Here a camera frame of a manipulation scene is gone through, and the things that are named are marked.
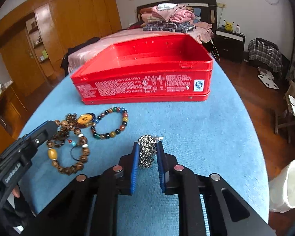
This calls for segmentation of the hand holding left gripper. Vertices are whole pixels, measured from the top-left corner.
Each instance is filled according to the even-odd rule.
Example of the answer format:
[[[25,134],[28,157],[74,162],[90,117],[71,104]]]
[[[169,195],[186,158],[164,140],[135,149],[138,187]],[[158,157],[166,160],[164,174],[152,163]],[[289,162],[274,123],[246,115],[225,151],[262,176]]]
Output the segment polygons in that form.
[[[19,190],[19,187],[18,185],[15,186],[15,188],[13,188],[12,190],[12,194],[15,198],[19,198],[20,197],[20,190]]]

